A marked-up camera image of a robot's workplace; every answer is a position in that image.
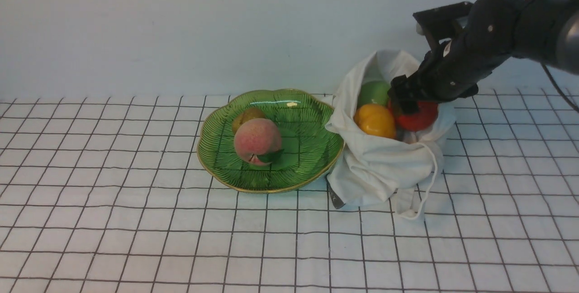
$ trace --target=peach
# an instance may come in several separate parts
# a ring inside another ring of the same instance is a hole
[[[233,146],[242,160],[258,166],[269,165],[271,157],[281,153],[281,133],[273,121],[253,118],[237,130]]]

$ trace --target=green apple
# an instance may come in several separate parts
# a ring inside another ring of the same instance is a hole
[[[388,103],[389,89],[390,84],[384,80],[373,80],[363,84],[358,95],[358,108],[369,103],[385,106]]]

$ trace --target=green plate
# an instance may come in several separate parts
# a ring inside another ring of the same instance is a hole
[[[282,136],[283,155],[266,167],[244,162],[233,147],[231,124],[251,106],[263,110]],[[300,90],[244,93],[207,117],[197,157],[211,175],[230,188],[266,194],[295,190],[323,175],[342,152],[342,137],[324,127],[332,113],[333,107]]]

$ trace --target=black robotic arm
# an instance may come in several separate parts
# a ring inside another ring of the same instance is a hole
[[[546,66],[579,75],[579,0],[477,0],[413,16],[431,50],[410,77],[391,81],[399,113],[418,112],[418,101],[473,96],[478,81],[511,57],[539,62],[553,83]]]

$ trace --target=pear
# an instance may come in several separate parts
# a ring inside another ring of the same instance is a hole
[[[266,116],[262,110],[255,108],[254,106],[243,111],[233,120],[231,124],[231,130],[233,134],[237,133],[237,130],[240,128],[240,126],[242,126],[242,124],[255,118],[266,118]]]

